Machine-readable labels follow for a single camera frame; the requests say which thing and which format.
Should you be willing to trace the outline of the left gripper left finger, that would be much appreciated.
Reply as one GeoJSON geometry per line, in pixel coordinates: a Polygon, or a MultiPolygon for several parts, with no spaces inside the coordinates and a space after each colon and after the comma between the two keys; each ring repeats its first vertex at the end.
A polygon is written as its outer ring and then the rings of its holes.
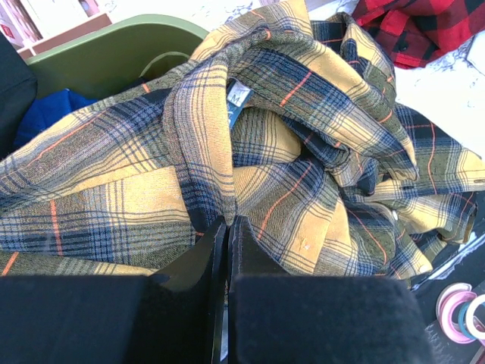
{"type": "Polygon", "coordinates": [[[227,225],[142,275],[1,280],[3,363],[217,363],[227,225]]]}

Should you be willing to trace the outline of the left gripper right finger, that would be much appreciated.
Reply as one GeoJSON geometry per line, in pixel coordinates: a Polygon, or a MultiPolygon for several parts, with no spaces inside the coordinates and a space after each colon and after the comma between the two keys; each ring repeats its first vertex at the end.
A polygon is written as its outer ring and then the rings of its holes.
{"type": "Polygon", "coordinates": [[[228,237],[231,363],[432,363],[424,320],[401,281],[288,275],[247,217],[228,237]]]}

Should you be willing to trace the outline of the yellow plaid shirt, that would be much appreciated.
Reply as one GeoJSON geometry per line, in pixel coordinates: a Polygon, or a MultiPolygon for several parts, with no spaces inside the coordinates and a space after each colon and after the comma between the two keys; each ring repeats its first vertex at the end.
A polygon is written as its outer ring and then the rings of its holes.
{"type": "Polygon", "coordinates": [[[348,14],[244,14],[1,163],[1,273],[149,274],[239,216],[293,274],[429,272],[467,241],[484,162],[395,78],[348,14]]]}

